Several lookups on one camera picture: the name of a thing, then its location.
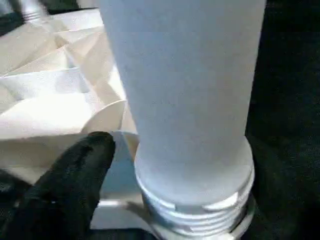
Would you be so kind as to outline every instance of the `crumpled paper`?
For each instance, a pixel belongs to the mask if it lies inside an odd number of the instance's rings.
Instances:
[[[29,22],[0,37],[0,168],[35,183],[84,134],[139,143],[98,9]]]

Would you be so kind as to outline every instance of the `gloved hand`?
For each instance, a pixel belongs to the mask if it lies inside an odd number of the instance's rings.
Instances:
[[[1,239],[85,239],[115,147],[109,133],[93,132],[65,151],[24,195]]]

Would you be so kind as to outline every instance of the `paper packaging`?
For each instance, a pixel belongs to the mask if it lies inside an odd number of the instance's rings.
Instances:
[[[0,168],[33,184],[93,131],[115,159],[139,140],[97,9],[25,24],[0,38]]]

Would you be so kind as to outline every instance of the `black fabric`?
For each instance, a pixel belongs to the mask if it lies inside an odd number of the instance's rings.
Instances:
[[[258,205],[243,239],[315,239],[320,214],[320,2],[269,1],[247,122]]]
[[[0,169],[0,229],[14,214],[17,204],[29,187],[29,184]]]

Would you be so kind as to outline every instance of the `white cylindrical tube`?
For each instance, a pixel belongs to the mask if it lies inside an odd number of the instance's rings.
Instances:
[[[136,176],[159,209],[228,207],[253,175],[244,134],[264,8],[100,1],[139,133]]]

